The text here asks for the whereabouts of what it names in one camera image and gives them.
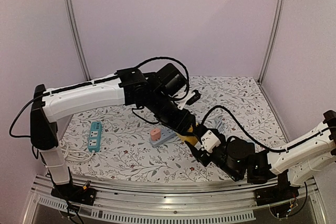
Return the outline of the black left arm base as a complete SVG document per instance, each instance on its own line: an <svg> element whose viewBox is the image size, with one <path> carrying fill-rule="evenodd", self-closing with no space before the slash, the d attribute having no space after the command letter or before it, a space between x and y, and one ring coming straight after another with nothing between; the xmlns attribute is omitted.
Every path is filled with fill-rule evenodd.
<svg viewBox="0 0 336 224"><path fill-rule="evenodd" d="M51 191L53 197L93 206L97 190L91 187L90 180L87 180L82 186L75 185L72 179L70 179L69 183L63 185L57 185L53 179L51 181L53 183L53 189Z"/></svg>

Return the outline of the light blue power strip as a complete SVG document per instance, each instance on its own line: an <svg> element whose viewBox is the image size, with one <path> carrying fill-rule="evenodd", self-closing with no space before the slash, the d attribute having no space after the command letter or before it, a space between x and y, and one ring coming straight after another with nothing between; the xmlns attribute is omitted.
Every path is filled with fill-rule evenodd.
<svg viewBox="0 0 336 224"><path fill-rule="evenodd" d="M176 134L174 131L167 129L167 128L159 128L161 129L161 138L160 140L156 141L156 142L152 142L150 139L150 144L153 147L157 147L163 143L165 143L166 141L170 140L171 138L175 137Z"/></svg>

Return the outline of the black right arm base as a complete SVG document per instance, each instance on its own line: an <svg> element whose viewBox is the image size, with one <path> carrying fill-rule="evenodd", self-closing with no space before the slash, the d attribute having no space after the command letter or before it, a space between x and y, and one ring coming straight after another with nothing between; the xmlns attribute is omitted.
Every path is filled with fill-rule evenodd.
<svg viewBox="0 0 336 224"><path fill-rule="evenodd" d="M287 218L297 202L298 189L290 185L287 173L283 172L277 176L276 185L254 191L255 201L257 206L266 206L287 200L288 202L282 206L270 207L270 212L275 218Z"/></svg>

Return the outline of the teal white power strip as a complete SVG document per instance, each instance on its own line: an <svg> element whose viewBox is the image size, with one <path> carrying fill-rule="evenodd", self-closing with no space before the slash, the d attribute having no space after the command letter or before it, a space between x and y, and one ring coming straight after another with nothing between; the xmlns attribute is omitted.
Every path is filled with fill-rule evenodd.
<svg viewBox="0 0 336 224"><path fill-rule="evenodd" d="M101 122L92 122L88 137L88 151L99 152L101 146L102 124Z"/></svg>

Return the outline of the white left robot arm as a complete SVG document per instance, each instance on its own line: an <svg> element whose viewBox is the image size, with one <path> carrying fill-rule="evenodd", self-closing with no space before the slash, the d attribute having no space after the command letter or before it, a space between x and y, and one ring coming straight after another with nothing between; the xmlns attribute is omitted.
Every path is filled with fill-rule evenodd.
<svg viewBox="0 0 336 224"><path fill-rule="evenodd" d="M35 88L30 111L30 140L41 151L58 192L67 200L78 195L57 139L57 121L67 116L114 105L143 106L164 126L187 135L195 116L184 108L190 84L188 74L168 63L157 72L143 73L139 66L72 86Z"/></svg>

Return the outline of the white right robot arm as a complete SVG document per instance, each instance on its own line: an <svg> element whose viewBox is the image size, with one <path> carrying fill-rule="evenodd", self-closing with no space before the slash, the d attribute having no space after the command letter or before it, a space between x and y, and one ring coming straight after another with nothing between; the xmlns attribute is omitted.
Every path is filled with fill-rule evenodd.
<svg viewBox="0 0 336 224"><path fill-rule="evenodd" d="M292 187L301 186L335 161L335 111L329 110L323 116L311 131L277 149L266 146L256 152L255 139L225 137L204 125L198 125L193 132L201 148L186 144L203 166L213 163L235 182L246 178L249 183L264 184L284 175L285 180L271 190L271 196L282 201L291 194Z"/></svg>

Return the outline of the pink cube plug adapter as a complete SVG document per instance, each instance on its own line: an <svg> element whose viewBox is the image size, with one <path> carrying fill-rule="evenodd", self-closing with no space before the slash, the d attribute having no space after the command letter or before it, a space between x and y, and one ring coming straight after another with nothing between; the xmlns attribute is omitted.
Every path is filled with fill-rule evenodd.
<svg viewBox="0 0 336 224"><path fill-rule="evenodd" d="M154 128L150 131L150 139L152 142L156 142L161 138L161 129Z"/></svg>

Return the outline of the yellow cube plug adapter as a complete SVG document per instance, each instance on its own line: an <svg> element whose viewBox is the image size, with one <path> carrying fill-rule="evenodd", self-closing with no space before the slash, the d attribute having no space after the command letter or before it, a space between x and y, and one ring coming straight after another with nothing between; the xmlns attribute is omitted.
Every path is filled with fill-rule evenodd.
<svg viewBox="0 0 336 224"><path fill-rule="evenodd" d="M193 133L193 127L190 126L190 128L187 131L186 135L176 134L180 140L184 143L190 143L192 146L195 146L198 143L198 139Z"/></svg>

